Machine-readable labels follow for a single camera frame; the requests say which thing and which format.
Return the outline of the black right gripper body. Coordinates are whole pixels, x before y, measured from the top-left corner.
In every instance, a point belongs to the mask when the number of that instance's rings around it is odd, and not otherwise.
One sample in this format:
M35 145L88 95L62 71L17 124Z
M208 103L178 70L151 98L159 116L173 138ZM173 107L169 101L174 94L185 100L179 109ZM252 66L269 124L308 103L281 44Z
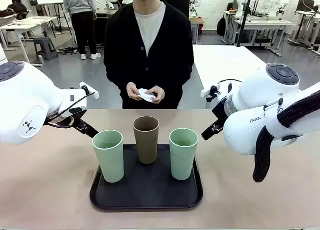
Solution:
M217 117L217 121L214 122L215 125L219 125L220 127L224 126L225 121L228 118L228 115L225 112L224 105L225 105L226 98L222 99L213 109L212 113Z

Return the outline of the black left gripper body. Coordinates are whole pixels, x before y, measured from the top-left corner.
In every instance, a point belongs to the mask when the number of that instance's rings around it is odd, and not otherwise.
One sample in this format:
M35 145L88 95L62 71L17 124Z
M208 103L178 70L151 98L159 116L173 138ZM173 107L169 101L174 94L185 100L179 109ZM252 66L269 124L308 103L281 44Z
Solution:
M70 126L71 127L84 127L86 122L82 119L82 116L87 112L86 109L80 107L72 108L70 115Z

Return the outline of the person's right hand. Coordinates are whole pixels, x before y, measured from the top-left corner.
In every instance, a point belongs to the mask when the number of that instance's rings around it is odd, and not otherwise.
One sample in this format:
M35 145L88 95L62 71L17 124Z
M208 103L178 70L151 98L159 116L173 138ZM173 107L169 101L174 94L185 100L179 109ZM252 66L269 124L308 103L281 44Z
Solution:
M139 91L133 82L129 82L126 88L127 88L126 91L127 91L128 97L130 99L133 99L136 101L142 100L142 98L139 96Z

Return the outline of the person's left hand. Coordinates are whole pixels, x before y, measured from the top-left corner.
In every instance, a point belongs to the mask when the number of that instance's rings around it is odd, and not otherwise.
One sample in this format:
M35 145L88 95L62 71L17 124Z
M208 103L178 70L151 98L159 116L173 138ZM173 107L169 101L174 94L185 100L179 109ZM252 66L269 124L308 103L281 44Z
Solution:
M152 98L153 104L159 104L165 97L165 91L157 85L154 86L153 88L149 89L148 91L146 91L145 94L148 94L148 95L154 94L155 95L155 97Z

